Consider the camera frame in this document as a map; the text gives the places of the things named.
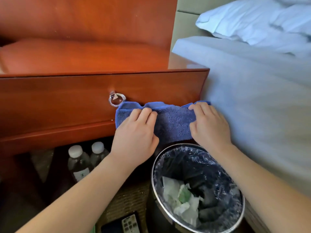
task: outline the blue towel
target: blue towel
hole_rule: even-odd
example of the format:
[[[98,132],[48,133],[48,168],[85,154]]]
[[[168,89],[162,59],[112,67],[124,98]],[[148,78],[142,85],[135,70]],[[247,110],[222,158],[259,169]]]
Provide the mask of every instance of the blue towel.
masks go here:
[[[159,137],[160,144],[192,139],[189,124],[196,120],[193,110],[188,107],[193,103],[176,106],[163,102],[149,102],[141,106],[137,102],[125,101],[116,111],[116,128],[130,116],[133,109],[151,108],[158,113],[154,134]]]

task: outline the white pillow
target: white pillow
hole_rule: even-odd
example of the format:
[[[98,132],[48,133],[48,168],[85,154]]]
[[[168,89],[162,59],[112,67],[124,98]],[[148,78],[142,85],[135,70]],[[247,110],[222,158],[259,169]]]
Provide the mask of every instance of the white pillow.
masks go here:
[[[300,57],[309,56],[309,50],[304,52],[307,37],[285,33],[270,25],[274,12],[283,8],[276,0],[237,0],[201,14],[196,26],[218,38],[243,41]]]
[[[275,11],[270,23],[286,32],[311,35],[311,5],[296,4]]]
[[[311,4],[311,0],[278,0],[288,5],[294,4]]]

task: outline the white bottle cap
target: white bottle cap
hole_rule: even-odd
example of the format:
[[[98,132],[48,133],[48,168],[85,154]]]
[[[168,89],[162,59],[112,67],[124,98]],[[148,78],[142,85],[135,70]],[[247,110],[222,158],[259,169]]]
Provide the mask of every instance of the white bottle cap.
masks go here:
[[[98,141],[92,145],[92,151],[94,154],[100,154],[104,150],[104,145],[102,142]]]
[[[77,158],[80,155],[82,155],[82,153],[83,153],[83,150],[82,150],[82,147],[80,145],[73,145],[68,150],[68,154],[72,158]]]

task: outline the drawer handle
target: drawer handle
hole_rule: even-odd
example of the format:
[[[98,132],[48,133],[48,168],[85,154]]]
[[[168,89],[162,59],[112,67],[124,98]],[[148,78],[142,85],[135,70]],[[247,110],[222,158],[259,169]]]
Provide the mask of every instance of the drawer handle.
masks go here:
[[[118,104],[114,104],[112,103],[113,100],[117,100],[119,99],[119,103]],[[115,93],[114,91],[112,91],[110,93],[110,96],[109,96],[109,103],[113,106],[113,107],[119,107],[119,105],[126,100],[126,97],[125,95],[121,94],[121,93]]]

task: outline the white bed sheet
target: white bed sheet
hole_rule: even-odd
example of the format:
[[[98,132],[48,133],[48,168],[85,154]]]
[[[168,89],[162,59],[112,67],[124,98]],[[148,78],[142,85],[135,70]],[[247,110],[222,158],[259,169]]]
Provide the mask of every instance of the white bed sheet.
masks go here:
[[[179,39],[173,53],[211,69],[202,99],[224,114],[233,142],[311,197],[311,64],[210,37]]]

